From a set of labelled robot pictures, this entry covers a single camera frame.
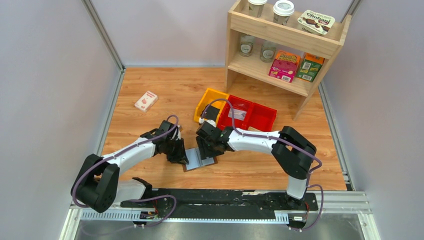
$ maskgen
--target glass jar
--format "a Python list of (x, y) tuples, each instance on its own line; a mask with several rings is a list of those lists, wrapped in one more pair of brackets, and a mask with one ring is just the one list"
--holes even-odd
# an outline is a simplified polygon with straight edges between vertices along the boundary
[(276, 51), (277, 51), (276, 43), (272, 41), (264, 40), (262, 43), (262, 47), (260, 48), (260, 59), (264, 63), (272, 62), (274, 60), (274, 56), (276, 55)]
[(252, 55), (253, 44), (255, 43), (255, 37), (242, 33), (240, 36), (240, 48), (238, 49), (240, 55), (243, 57), (248, 57)]

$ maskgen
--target red tray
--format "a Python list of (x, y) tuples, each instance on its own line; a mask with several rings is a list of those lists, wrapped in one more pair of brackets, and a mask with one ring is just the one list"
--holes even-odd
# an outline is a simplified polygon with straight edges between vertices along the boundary
[[(244, 126), (244, 122), (246, 121), (246, 117), (249, 112), (249, 109), (252, 107), (252, 104), (254, 103), (252, 103), (251, 101), (242, 99), (240, 97), (233, 96), (233, 95), (230, 95), (228, 97), (228, 101), (232, 104), (232, 107), (235, 110), (237, 109), (237, 110), (246, 112), (244, 120), (234, 119), (234, 123), (236, 128), (247, 130), (247, 127)], [(216, 126), (219, 129), (223, 130), (225, 127), (232, 126), (232, 120), (231, 120), (231, 117), (229, 117), (230, 110), (231, 110), (230, 106), (226, 103), (224, 108), (222, 109), (221, 115), (219, 116), (218, 123), (216, 124)]]
[(254, 102), (247, 111), (242, 129), (248, 130), (252, 127), (262, 132), (270, 132), (276, 117), (277, 110)]

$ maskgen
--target white wall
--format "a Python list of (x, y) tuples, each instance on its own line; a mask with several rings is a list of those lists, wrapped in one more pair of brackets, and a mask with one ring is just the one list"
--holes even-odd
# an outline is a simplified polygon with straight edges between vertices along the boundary
[(0, 234), (58, 239), (119, 71), (80, 0), (2, 0)]
[(422, 1), (365, 0), (324, 80), (358, 190), (383, 240), (422, 239)]
[[(227, 12), (236, 0), (92, 0), (126, 66), (225, 64)], [(340, 21), (352, 0), (296, 0)]]

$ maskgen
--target red and white box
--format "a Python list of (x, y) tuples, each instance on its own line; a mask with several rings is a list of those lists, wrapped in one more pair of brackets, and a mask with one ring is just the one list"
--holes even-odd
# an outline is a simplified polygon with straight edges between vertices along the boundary
[(135, 107), (146, 113), (158, 100), (158, 95), (147, 91), (136, 103)]

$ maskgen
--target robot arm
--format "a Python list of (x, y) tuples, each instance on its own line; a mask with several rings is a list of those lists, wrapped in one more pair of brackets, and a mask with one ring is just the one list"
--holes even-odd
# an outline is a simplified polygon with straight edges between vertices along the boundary
[(302, 201), (307, 188), (308, 172), (312, 159), (296, 149), (288, 149), (277, 138), (285, 139), (306, 152), (315, 155), (317, 149), (294, 128), (285, 126), (281, 131), (257, 132), (238, 129), (240, 135), (232, 127), (220, 130), (208, 122), (197, 129), (196, 141), (200, 156), (212, 158), (224, 154), (225, 151), (254, 151), (273, 155), (282, 169), (288, 174), (286, 194), (290, 201)]
[(106, 211), (113, 203), (140, 199), (146, 189), (145, 182), (139, 178), (119, 181), (119, 176), (124, 172), (156, 154), (166, 154), (167, 160), (171, 163), (189, 162), (178, 127), (167, 135), (157, 138), (171, 130), (173, 126), (173, 123), (164, 120), (158, 129), (142, 134), (135, 142), (116, 152), (104, 156), (89, 155), (76, 177), (71, 194), (76, 182), (86, 171), (99, 161), (109, 159), (83, 178), (77, 186), (76, 199), (99, 213)]

